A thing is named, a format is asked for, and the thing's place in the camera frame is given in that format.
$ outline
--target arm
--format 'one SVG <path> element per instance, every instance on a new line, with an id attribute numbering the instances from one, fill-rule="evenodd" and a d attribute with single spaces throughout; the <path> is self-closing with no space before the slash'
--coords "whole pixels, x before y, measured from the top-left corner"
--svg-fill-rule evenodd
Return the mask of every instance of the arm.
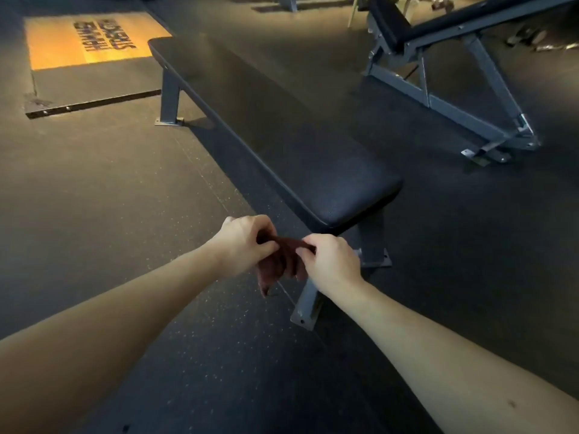
<path id="1" fill-rule="evenodd" d="M 579 432 L 579 402 L 388 298 L 360 276 L 342 238 L 298 250 L 315 285 L 373 339 L 446 434 Z"/>
<path id="2" fill-rule="evenodd" d="M 277 249 L 267 216 L 227 218 L 202 247 L 0 341 L 0 432 L 59 432 L 119 385 L 206 286 Z"/>

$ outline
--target hand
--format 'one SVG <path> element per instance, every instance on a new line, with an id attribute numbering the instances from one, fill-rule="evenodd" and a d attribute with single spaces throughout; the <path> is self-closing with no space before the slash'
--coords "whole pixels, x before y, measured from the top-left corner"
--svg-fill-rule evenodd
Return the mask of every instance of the hand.
<path id="1" fill-rule="evenodd" d="M 217 256 L 220 278 L 235 277 L 277 251 L 279 245 L 273 241 L 257 244 L 257 233 L 261 230 L 277 235 L 266 215 L 225 219 L 221 230 L 206 244 Z"/>
<path id="2" fill-rule="evenodd" d="M 310 234 L 303 241 L 315 247 L 315 254 L 305 248 L 298 248 L 296 253 L 322 294 L 336 301 L 338 297 L 347 297 L 347 291 L 364 283 L 358 254 L 344 238 L 331 234 Z"/>

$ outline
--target person's right arm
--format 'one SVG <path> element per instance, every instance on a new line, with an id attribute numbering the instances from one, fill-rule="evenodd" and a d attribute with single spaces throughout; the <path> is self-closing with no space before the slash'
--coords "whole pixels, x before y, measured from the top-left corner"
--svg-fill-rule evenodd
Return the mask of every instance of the person's right arm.
<path id="1" fill-rule="evenodd" d="M 579 433 L 579 402 L 366 283 L 343 238 L 300 248 L 318 289 L 373 339 L 445 434 Z"/>

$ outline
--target adjustable incline bench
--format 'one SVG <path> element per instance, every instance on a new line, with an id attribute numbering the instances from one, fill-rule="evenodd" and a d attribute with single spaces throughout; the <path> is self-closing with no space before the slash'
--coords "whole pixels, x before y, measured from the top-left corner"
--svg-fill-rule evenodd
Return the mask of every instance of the adjustable incline bench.
<path id="1" fill-rule="evenodd" d="M 466 157 L 481 165 L 487 165 L 487 159 L 508 162 L 511 156 L 505 150 L 536 150 L 540 142 L 482 44 L 480 31 L 571 1 L 573 0 L 486 0 L 412 27 L 391 0 L 368 0 L 368 21 L 376 38 L 376 45 L 370 52 L 366 75 L 393 86 L 427 108 L 487 140 L 486 145 L 478 152 L 470 149 L 462 151 Z M 429 93 L 424 63 L 425 51 L 431 45 L 451 38 L 460 38 L 472 53 L 504 110 L 514 122 L 515 129 L 503 130 Z M 416 62 L 414 70 L 419 70 L 420 86 L 407 81 L 409 76 L 402 78 L 378 65 L 382 58 L 387 59 L 386 65 L 391 69 Z"/>
<path id="2" fill-rule="evenodd" d="M 206 35 L 149 41 L 163 66 L 162 125 L 177 125 L 179 91 L 241 143 L 290 209 L 314 233 L 357 225 L 363 266 L 390 266 L 382 209 L 402 179 L 345 133 L 314 117 L 274 81 Z M 321 297 L 308 281 L 291 320 L 313 329 Z"/>

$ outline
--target red cloth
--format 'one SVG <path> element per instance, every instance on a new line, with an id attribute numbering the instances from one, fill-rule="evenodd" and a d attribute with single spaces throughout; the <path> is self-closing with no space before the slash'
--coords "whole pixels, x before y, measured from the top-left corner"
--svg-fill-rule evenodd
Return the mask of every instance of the red cloth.
<path id="1" fill-rule="evenodd" d="M 315 247 L 304 241 L 271 236 L 266 231 L 260 231 L 257 236 L 257 243 L 264 244 L 268 241 L 275 241 L 280 247 L 275 253 L 257 263 L 257 280 L 264 297 L 267 296 L 269 288 L 284 274 L 287 277 L 297 277 L 298 280 L 308 278 L 306 267 L 295 252 L 296 248 L 307 248 L 315 253 Z"/>

